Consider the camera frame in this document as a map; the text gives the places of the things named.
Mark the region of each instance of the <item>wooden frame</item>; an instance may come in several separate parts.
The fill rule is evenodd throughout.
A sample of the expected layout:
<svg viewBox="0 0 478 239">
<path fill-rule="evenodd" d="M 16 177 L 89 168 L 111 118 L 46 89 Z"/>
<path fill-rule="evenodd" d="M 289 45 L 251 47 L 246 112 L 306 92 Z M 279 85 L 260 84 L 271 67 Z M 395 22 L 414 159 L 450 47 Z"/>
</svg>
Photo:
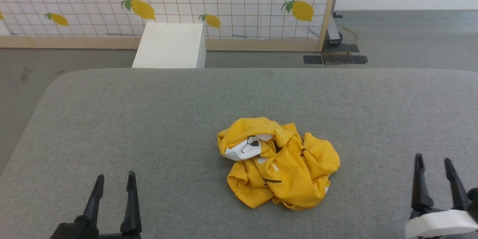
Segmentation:
<svg viewBox="0 0 478 239">
<path fill-rule="evenodd" d="M 327 0 L 320 38 L 317 40 L 206 40 L 207 50 L 239 50 L 245 52 L 321 52 L 333 0 Z M 0 37 L 0 48 L 30 49 L 123 49 L 136 50 L 141 38 L 100 37 Z"/>
</svg>

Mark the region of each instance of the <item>yellow cloth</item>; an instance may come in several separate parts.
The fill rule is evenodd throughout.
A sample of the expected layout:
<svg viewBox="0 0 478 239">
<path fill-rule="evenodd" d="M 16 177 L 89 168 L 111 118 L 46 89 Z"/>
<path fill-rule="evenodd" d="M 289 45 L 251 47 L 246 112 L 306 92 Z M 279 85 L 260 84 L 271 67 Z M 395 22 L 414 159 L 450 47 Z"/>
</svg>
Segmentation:
<svg viewBox="0 0 478 239">
<path fill-rule="evenodd" d="M 292 210 L 315 207 L 330 186 L 328 176 L 340 167 L 340 158 L 327 140 L 305 133 L 304 142 L 294 123 L 279 125 L 267 118 L 241 118 L 217 134 L 222 155 L 251 136 L 260 140 L 260 155 L 236 161 L 227 182 L 236 196 L 251 208 L 273 200 Z"/>
</svg>

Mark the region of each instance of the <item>concrete floor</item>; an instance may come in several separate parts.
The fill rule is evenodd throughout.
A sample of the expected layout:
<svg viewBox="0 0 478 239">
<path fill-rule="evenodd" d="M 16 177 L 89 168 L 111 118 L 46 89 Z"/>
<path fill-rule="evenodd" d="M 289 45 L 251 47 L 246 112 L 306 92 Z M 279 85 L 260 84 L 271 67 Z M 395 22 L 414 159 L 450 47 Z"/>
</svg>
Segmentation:
<svg viewBox="0 0 478 239">
<path fill-rule="evenodd" d="M 478 12 L 342 12 L 365 65 L 307 65 L 302 52 L 208 52 L 206 67 L 436 68 L 478 72 Z M 342 27 L 354 31 L 357 36 Z M 45 89 L 67 72 L 131 67 L 134 50 L 0 49 L 0 174 Z"/>
</svg>

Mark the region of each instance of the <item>gray fabric surface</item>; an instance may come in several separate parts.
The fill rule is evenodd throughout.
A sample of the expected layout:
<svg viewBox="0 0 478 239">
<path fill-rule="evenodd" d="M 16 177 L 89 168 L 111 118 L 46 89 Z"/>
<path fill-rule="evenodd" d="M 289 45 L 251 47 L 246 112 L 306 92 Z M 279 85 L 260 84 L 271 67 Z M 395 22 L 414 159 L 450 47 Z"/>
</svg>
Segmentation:
<svg viewBox="0 0 478 239">
<path fill-rule="evenodd" d="M 443 159 L 478 186 L 478 75 L 428 69 L 95 69 L 48 88 L 0 178 L 0 238 L 49 238 L 105 175 L 98 227 L 116 232 L 136 172 L 143 238 L 403 238 L 413 158 L 451 207 Z M 342 166 L 323 202 L 249 209 L 216 134 L 242 117 L 295 122 Z"/>
</svg>

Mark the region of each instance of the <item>lemon print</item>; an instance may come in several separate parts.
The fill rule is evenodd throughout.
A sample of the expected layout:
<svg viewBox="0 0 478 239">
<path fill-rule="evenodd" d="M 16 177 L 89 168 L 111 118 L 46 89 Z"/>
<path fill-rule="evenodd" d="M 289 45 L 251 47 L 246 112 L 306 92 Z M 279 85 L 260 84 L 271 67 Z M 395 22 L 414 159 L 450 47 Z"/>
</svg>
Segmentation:
<svg viewBox="0 0 478 239">
<path fill-rule="evenodd" d="M 146 2 L 141 0 L 125 0 L 121 2 L 121 9 L 123 9 L 123 5 L 129 11 L 133 8 L 133 12 L 141 18 L 156 20 L 154 9 Z"/>
<path fill-rule="evenodd" d="M 219 19 L 214 15 L 204 14 L 199 16 L 199 18 L 205 21 L 211 27 L 219 28 L 221 26 L 221 21 L 219 21 Z"/>
<path fill-rule="evenodd" d="M 61 15 L 55 13 L 46 13 L 45 18 L 48 18 L 50 21 L 53 20 L 56 24 L 61 26 L 68 26 L 68 21 Z"/>
<path fill-rule="evenodd" d="M 299 21 L 312 21 L 312 16 L 314 15 L 314 9 L 309 3 L 300 0 L 292 0 L 290 2 L 285 2 L 282 5 L 282 9 L 284 9 L 289 13 L 292 9 L 292 15 Z"/>
</svg>

